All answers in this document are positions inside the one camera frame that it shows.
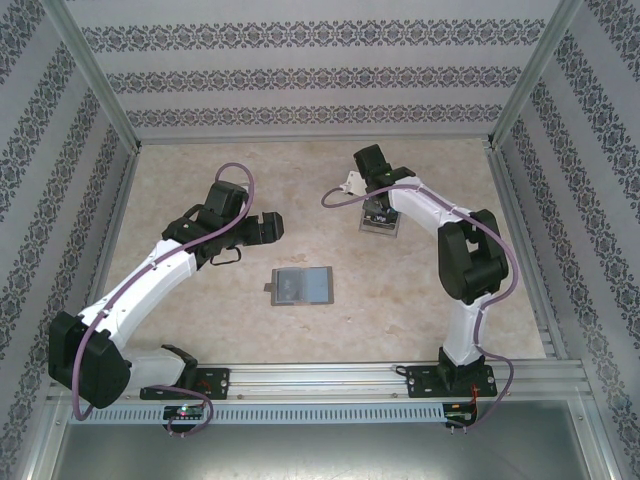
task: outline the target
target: marble surface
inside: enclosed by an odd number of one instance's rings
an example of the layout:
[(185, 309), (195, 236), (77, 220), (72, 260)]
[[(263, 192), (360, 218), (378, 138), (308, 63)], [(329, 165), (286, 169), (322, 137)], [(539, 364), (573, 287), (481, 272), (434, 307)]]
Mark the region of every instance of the marble surface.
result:
[[(396, 239), (361, 233), (359, 205), (320, 206), (322, 195), (356, 169), (353, 153), (370, 144), (143, 147), (107, 289), (149, 253), (170, 221), (204, 201), (225, 162), (251, 169), (256, 180), (251, 213), (280, 212), (285, 234), (272, 245), (244, 247), (240, 263), (203, 267), (156, 307), (129, 345), (172, 343), (201, 363), (436, 359), (452, 302), (438, 280), (436, 240), (407, 217)], [(496, 213), (508, 237), (479, 140), (383, 141), (380, 146), (391, 165), (413, 169), (455, 203)], [(239, 170), (228, 170), (224, 179), (246, 184)], [(337, 193), (330, 200), (344, 198)], [(333, 267), (333, 305), (270, 305), (263, 290), (272, 269), (327, 265)], [(514, 358), (544, 357), (522, 283), (490, 311), (484, 345)]]

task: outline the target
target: metal sheet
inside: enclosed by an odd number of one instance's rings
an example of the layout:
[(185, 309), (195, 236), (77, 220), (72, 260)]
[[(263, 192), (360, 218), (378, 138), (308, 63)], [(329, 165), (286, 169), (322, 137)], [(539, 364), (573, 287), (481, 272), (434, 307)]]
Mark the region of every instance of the metal sheet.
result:
[(482, 428), (218, 425), (170, 438), (157, 426), (69, 425), (56, 479), (586, 479), (566, 402), (500, 407)]

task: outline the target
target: patterned wallpaper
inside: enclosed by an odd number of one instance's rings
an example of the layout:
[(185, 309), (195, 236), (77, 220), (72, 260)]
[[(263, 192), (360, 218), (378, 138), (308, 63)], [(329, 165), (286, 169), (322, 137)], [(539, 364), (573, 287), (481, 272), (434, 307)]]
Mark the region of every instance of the patterned wallpaper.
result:
[(0, 2), (0, 479), (48, 386), (48, 325), (89, 297), (129, 154), (40, 3)]
[(477, 3), (67, 4), (137, 134), (166, 140), (488, 134), (557, 0)]
[(639, 19), (630, 1), (585, 2), (502, 146), (623, 478), (640, 477)]

